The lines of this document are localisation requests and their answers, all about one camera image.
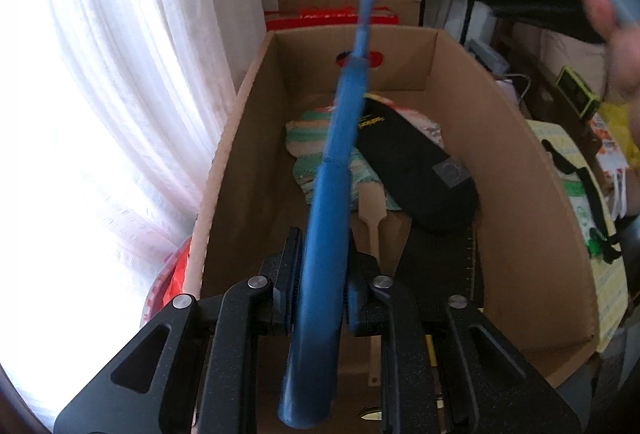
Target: white cable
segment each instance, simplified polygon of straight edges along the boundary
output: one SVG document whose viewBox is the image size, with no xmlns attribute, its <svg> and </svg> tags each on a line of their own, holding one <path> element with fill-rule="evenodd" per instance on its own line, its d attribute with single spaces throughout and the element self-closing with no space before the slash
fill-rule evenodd
<svg viewBox="0 0 640 434">
<path fill-rule="evenodd" d="M 531 77 L 529 75 L 525 75 L 524 73 L 508 73 L 507 75 L 504 75 L 504 78 L 506 78 L 506 79 L 510 79 L 510 78 L 526 79 L 527 87 L 522 92 L 522 95 L 520 95 L 520 98 L 518 98 L 518 106 L 519 106 L 520 103 L 524 100 L 525 95 L 529 92 L 529 89 L 531 88 Z"/>
<path fill-rule="evenodd" d="M 620 177 L 620 217 L 623 218 L 626 216 L 626 212 L 628 210 L 628 201 L 626 200 L 626 169 L 622 169 L 622 176 Z"/>
<path fill-rule="evenodd" d="M 613 207 L 611 208 L 611 218 L 615 221 L 620 214 L 620 185 L 618 184 L 618 171 L 612 173 L 613 176 Z"/>
</svg>

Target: finger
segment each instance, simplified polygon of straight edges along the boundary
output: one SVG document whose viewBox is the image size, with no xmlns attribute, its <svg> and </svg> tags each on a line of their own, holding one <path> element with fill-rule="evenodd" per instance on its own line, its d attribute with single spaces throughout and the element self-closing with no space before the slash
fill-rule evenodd
<svg viewBox="0 0 640 434">
<path fill-rule="evenodd" d="M 603 39 L 609 40 L 616 29 L 616 12 L 610 0 L 582 0 L 591 26 Z"/>
<path fill-rule="evenodd" d="M 640 28 L 619 30 L 609 41 L 609 84 L 626 100 L 640 96 Z"/>
</svg>

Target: wooden spatula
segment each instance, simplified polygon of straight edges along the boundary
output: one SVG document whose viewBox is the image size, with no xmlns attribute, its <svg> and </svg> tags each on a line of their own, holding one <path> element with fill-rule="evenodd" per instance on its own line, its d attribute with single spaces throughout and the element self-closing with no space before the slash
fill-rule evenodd
<svg viewBox="0 0 640 434">
<path fill-rule="evenodd" d="M 385 190 L 380 183 L 358 183 L 358 216 L 369 229 L 369 254 L 380 265 L 380 221 L 386 218 Z M 380 337 L 371 337 L 369 385 L 380 386 Z"/>
<path fill-rule="evenodd" d="M 386 218 L 385 189 L 380 183 L 358 183 L 358 216 L 369 229 L 369 254 L 380 264 L 380 221 Z"/>
</svg>

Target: cardboard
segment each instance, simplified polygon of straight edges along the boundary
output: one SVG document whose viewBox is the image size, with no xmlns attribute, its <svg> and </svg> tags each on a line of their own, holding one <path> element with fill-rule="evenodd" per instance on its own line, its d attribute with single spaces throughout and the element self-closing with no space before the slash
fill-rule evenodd
<svg viewBox="0 0 640 434">
<path fill-rule="evenodd" d="M 398 16 L 399 24 L 420 24 L 421 0 L 376 0 L 374 8 L 388 8 Z M 358 8 L 360 0 L 278 0 L 280 12 L 297 12 L 304 8 Z"/>
<path fill-rule="evenodd" d="M 289 226 L 305 230 L 308 207 L 292 176 L 285 124 L 332 102 L 335 57 L 353 36 L 353 26 L 323 26 L 265 38 L 211 167 L 185 291 L 223 293 L 282 249 Z M 371 90 L 438 122 L 447 152 L 476 181 L 486 315 L 552 385 L 561 384 L 594 353 L 598 312 L 588 254 L 553 164 L 494 80 L 445 32 L 374 26 L 370 49 L 384 56 L 370 71 Z M 409 223 L 402 212 L 381 223 L 381 263 L 391 272 Z M 365 250 L 357 213 L 351 224 Z M 368 338 L 343 334 L 334 414 L 316 432 L 378 432 L 377 422 L 357 414 L 380 400 L 367 385 L 369 349 Z M 287 432 L 275 415 L 287 351 L 286 338 L 260 339 L 260 433 Z"/>
</svg>

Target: black pouch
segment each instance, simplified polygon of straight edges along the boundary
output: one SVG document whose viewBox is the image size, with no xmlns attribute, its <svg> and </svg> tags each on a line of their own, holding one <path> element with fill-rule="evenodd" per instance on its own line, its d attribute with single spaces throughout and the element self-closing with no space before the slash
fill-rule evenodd
<svg viewBox="0 0 640 434">
<path fill-rule="evenodd" d="M 478 193 L 470 174 L 389 106 L 366 99 L 356 147 L 396 203 L 427 230 L 472 223 Z"/>
</svg>

